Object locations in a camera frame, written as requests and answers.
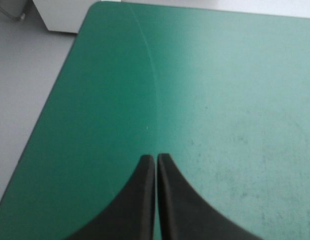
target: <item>black plastic part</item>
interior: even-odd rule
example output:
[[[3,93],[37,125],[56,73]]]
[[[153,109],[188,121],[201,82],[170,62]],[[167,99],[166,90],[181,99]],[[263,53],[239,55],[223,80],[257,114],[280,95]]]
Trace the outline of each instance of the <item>black plastic part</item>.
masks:
[[[67,240],[151,240],[155,212],[155,165],[143,155],[115,199]]]
[[[158,155],[157,191],[163,240],[260,240],[203,200],[169,154]]]

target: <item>cable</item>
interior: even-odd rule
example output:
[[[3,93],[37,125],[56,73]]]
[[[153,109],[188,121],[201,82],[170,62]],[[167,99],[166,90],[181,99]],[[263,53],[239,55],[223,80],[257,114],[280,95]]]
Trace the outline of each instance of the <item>cable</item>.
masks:
[[[12,14],[10,14],[8,11],[6,11],[1,6],[0,6],[0,12],[2,14],[4,14],[6,17],[8,17],[14,21],[20,21],[20,20],[23,20],[25,18],[25,13],[22,13],[20,16],[13,16]]]

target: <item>floor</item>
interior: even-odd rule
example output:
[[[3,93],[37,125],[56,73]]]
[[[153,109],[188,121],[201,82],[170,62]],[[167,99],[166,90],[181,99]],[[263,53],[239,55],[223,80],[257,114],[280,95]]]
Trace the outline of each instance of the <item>floor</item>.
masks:
[[[76,37],[49,32],[33,3],[25,13],[0,13],[0,200]]]

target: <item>white cabinet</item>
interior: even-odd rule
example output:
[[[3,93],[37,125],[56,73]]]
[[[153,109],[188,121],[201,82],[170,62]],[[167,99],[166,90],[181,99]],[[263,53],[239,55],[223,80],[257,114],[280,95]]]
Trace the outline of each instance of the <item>white cabinet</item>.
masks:
[[[33,0],[51,31],[77,33],[97,0]],[[123,0],[122,2],[310,18],[310,0]]]
[[[88,9],[97,0],[33,0],[33,2],[48,30],[78,33]]]

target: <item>table top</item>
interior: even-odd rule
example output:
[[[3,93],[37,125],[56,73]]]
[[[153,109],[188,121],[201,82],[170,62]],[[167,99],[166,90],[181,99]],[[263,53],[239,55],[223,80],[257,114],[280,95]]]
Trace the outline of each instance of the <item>table top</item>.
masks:
[[[94,4],[0,203],[0,239],[68,236],[158,153],[246,230],[310,239],[310,19]]]

